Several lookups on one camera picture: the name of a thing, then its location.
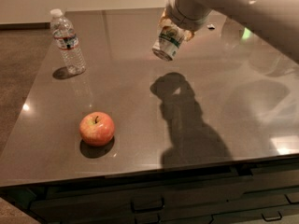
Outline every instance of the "gray robot arm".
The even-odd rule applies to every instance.
[[[211,9],[239,22],[299,63],[299,0],[169,0],[166,15],[196,31]]]

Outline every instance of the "water bottle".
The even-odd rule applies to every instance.
[[[153,53],[164,61],[173,61],[183,41],[190,41],[195,33],[176,26],[166,15],[165,11],[158,26],[159,37],[152,47]]]
[[[70,75],[83,73],[86,70],[86,63],[72,22],[60,9],[53,9],[50,14],[52,16],[50,30],[63,56],[68,73]]]

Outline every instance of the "bottle cap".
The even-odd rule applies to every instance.
[[[53,18],[59,18],[64,15],[64,13],[60,9],[53,9],[50,11],[50,15]]]

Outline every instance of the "black drawer handle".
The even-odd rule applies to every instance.
[[[264,214],[262,214],[263,220],[266,222],[271,222],[271,221],[277,221],[282,219],[282,215],[280,212],[278,212],[278,217],[265,217]]]
[[[164,198],[161,198],[161,205],[153,208],[146,208],[146,209],[135,209],[134,203],[131,202],[131,210],[132,212],[139,214],[139,213],[149,213],[149,212],[157,212],[161,211],[164,209],[165,204],[164,204]]]
[[[155,222],[147,222],[147,223],[138,223],[138,221],[135,218],[135,224],[160,224],[161,223],[161,218],[160,218],[159,214],[157,215],[157,218],[158,218],[157,221],[155,221]]]

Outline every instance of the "apple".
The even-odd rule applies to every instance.
[[[114,135],[114,122],[103,112],[93,112],[83,118],[79,124],[79,132],[83,141],[90,146],[104,146]]]

